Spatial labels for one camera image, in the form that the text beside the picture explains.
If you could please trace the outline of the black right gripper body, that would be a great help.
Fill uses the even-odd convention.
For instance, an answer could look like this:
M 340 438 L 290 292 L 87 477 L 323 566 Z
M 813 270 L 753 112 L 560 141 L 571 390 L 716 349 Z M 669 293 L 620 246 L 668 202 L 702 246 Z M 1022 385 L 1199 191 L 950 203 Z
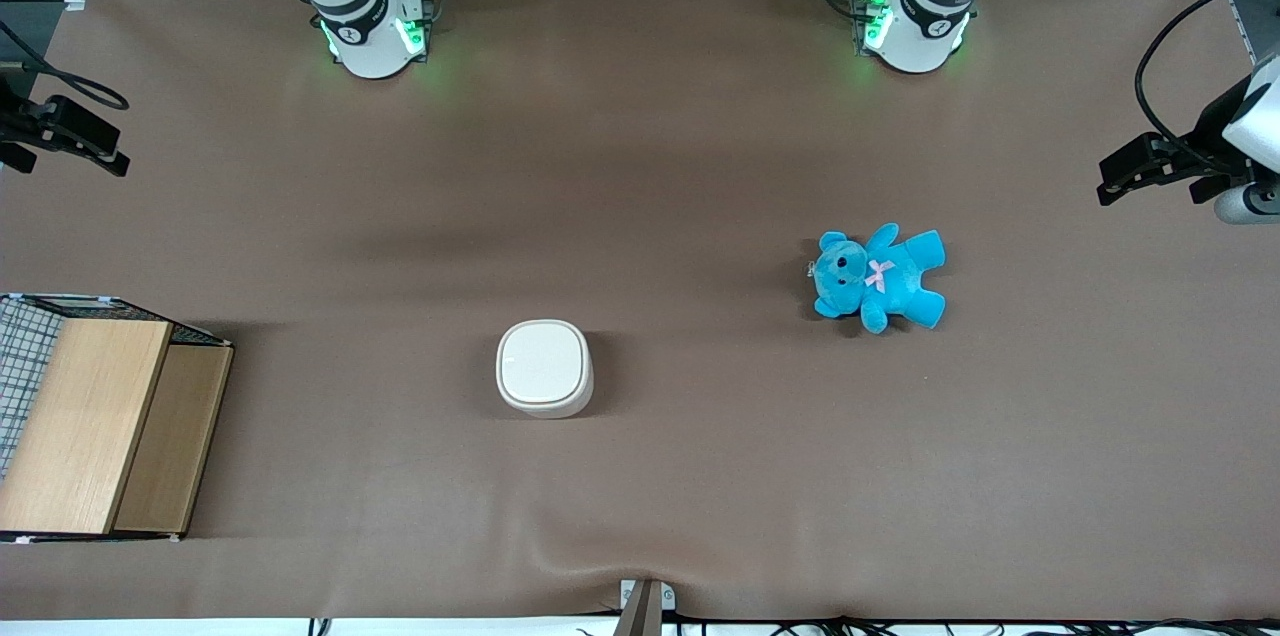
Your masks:
M 1 145 L 47 147 L 44 118 L 49 107 L 17 93 L 6 77 L 1 76 Z

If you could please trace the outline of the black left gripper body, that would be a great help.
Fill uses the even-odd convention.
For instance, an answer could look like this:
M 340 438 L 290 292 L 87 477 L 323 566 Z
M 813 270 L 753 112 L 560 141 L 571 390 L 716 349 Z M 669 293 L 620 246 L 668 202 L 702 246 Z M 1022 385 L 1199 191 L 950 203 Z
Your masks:
M 1244 156 L 1240 148 L 1230 145 L 1222 134 L 1244 102 L 1248 84 L 1249 77 L 1242 77 L 1224 93 L 1212 99 L 1197 116 L 1192 131 L 1181 136 L 1184 143 L 1199 157 L 1181 157 L 1179 171 L 1181 179 L 1225 174 L 1231 180 L 1254 180 L 1251 159 Z

